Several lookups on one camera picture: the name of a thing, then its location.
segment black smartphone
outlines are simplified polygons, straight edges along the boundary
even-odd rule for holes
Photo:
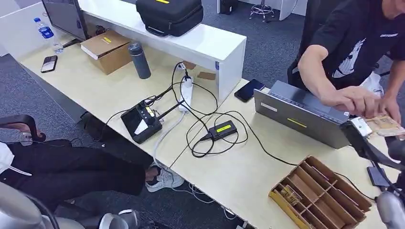
[[[45,57],[43,64],[42,64],[41,72],[47,73],[47,72],[52,72],[53,70],[55,70],[57,61],[58,61],[58,56]]]
[[[262,90],[264,87],[264,84],[262,84],[258,80],[253,79],[237,92],[235,92],[235,97],[246,103],[253,97],[254,89]]]

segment wooden tray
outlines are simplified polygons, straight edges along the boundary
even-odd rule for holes
[[[302,198],[292,206],[281,191],[290,186]],[[269,196],[301,229],[352,229],[370,211],[371,203],[313,156],[279,182]]]

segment laptop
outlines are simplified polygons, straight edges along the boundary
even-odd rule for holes
[[[310,92],[277,81],[270,92],[254,91],[256,111],[335,149],[349,145],[339,126],[349,119]]]

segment black case handle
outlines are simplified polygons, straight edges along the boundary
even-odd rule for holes
[[[154,34],[156,36],[159,36],[159,37],[165,37],[165,36],[168,35],[167,32],[161,32],[160,30],[154,29],[154,28],[152,28],[150,26],[147,26],[147,25],[145,25],[145,29],[146,29],[146,31],[148,31],[148,32],[150,32],[150,33],[152,33],[152,34]]]

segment power strip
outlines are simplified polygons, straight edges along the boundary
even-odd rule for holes
[[[179,106],[179,110],[181,112],[188,112],[187,108],[190,109],[189,105],[191,105],[191,99],[192,99],[192,87],[193,87],[193,78],[183,78],[183,81],[181,83],[181,99],[180,101],[184,100],[185,102],[182,103]]]

